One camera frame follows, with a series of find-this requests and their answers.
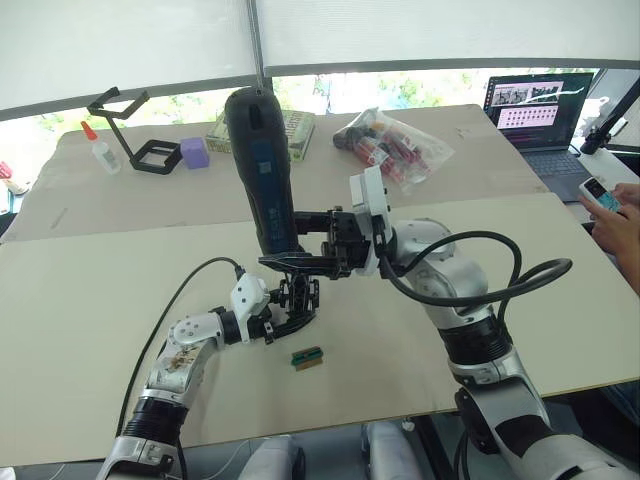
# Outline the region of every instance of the purple cube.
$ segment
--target purple cube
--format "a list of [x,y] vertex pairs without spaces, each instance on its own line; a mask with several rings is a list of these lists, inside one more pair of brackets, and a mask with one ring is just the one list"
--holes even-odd
[[204,168],[209,166],[209,153],[200,137],[180,140],[180,152],[188,168]]

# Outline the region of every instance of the glue bottle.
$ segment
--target glue bottle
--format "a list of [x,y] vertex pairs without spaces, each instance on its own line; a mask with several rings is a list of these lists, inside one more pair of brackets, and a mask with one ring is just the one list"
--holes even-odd
[[98,135],[94,132],[87,122],[80,122],[85,135],[91,141],[91,151],[98,160],[98,163],[111,175],[115,175],[120,171],[122,166],[116,156],[113,154],[109,145],[105,142],[98,141]]

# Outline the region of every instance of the red bottle cap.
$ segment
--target red bottle cap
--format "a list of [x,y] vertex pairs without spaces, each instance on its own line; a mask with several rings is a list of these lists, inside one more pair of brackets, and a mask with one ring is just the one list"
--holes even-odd
[[96,132],[91,130],[91,127],[87,124],[87,122],[82,121],[82,122],[80,122],[80,125],[82,125],[82,129],[84,130],[84,133],[85,133],[85,135],[87,136],[87,138],[89,140],[91,140],[93,142],[94,140],[98,139],[98,136],[96,135]]

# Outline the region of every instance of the beige tabletop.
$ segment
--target beige tabletop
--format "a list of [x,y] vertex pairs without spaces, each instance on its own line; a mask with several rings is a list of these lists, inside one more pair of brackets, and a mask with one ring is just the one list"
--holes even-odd
[[[396,206],[547,191],[477,105],[399,110],[389,115],[455,150],[410,196],[387,182],[389,198]],[[363,164],[351,152],[336,149],[331,138],[354,116],[316,117],[307,156],[291,169],[297,210],[350,204],[347,179],[361,172]],[[210,123],[132,127],[123,130],[123,135],[135,151],[150,138],[179,141],[204,136],[210,127]],[[99,133],[114,152],[126,158],[111,131]],[[125,161],[118,175],[109,176],[78,131],[61,138],[2,241],[250,219],[244,187],[230,154],[212,153],[211,165],[205,169],[189,170],[181,162],[166,176],[133,170]]]
[[[640,374],[638,297],[555,195],[517,195],[392,209],[392,219],[430,217],[452,231],[512,237],[524,268],[556,257],[573,269],[513,300],[507,322],[525,367],[548,395]],[[309,251],[320,239],[305,238]],[[487,240],[460,248],[505,285],[508,251]],[[0,465],[104,457],[132,366],[182,279],[217,255],[256,265],[252,222],[9,242],[0,246]],[[458,386],[442,341],[417,303],[378,276],[321,279],[317,318],[266,346],[222,351],[183,428],[199,445],[455,408]],[[149,350],[134,395],[168,326],[229,305],[226,264],[199,274]],[[319,345],[322,365],[296,372],[291,353]]]

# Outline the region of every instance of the laptop keyboard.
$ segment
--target laptop keyboard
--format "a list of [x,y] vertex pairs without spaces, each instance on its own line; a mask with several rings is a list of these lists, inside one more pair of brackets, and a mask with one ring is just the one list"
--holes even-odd
[[562,152],[525,153],[525,160],[539,177],[571,175],[585,171],[582,164],[568,150]]

